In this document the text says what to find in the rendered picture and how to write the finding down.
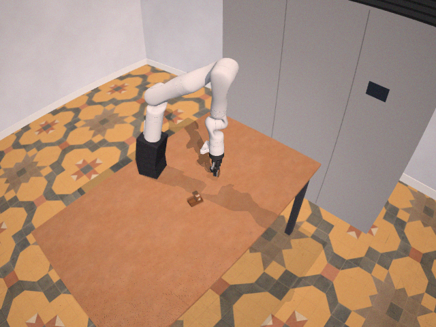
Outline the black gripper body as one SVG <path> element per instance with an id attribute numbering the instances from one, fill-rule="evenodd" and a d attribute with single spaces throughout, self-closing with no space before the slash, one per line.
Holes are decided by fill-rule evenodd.
<path id="1" fill-rule="evenodd" d="M 212 159 L 212 164 L 213 164 L 213 162 L 215 162 L 215 166 L 217 166 L 217 162 L 218 162 L 220 159 L 223 159 L 223 157 L 224 157 L 224 153 L 223 153 L 222 155 L 219 155 L 219 156 L 214 156 L 214 155 L 211 155 L 211 154 L 209 153 L 209 157 Z"/>

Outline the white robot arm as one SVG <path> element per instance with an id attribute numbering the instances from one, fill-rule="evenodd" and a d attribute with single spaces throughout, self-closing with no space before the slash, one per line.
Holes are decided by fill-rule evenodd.
<path id="1" fill-rule="evenodd" d="M 169 99 L 195 93 L 211 80 L 211 116 L 205 119 L 209 141 L 203 144 L 200 153 L 209 152 L 214 156 L 222 155 L 224 153 L 224 134 L 219 130 L 228 126 L 226 96 L 237 73 L 238 63 L 234 59 L 222 58 L 207 66 L 177 76 L 165 84 L 159 82 L 148 88 L 144 93 L 144 100 L 149 104 L 146 107 L 144 121 L 145 140 L 148 142 L 160 140 L 164 111 Z"/>

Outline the brown rectangular tray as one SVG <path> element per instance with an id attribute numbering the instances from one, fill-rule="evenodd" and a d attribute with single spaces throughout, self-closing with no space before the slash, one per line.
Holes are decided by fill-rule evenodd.
<path id="1" fill-rule="evenodd" d="M 196 202 L 196 200 L 194 199 L 194 197 L 192 197 L 192 198 L 188 199 L 187 202 L 188 202 L 189 205 L 192 207 L 192 206 L 195 206 L 196 204 L 199 204 L 199 203 L 203 202 L 203 199 L 201 199 L 201 200 L 199 200 L 199 201 Z"/>

